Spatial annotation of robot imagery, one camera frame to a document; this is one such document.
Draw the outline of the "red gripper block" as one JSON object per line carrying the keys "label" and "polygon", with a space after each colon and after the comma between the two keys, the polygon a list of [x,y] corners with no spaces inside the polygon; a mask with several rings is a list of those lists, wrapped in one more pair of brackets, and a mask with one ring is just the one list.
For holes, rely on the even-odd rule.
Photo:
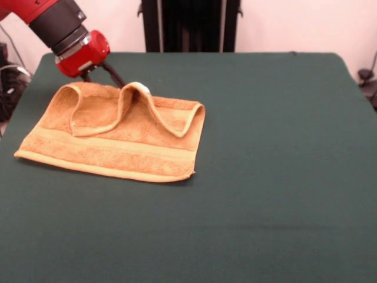
{"label": "red gripper block", "polygon": [[81,77],[84,82],[88,83],[91,82],[91,79],[87,71],[101,64],[102,68],[109,73],[116,86],[123,88],[125,86],[124,80],[105,61],[109,53],[110,45],[105,36],[101,32],[93,30],[70,50],[62,55],[57,55],[55,57],[55,64],[67,77]]}

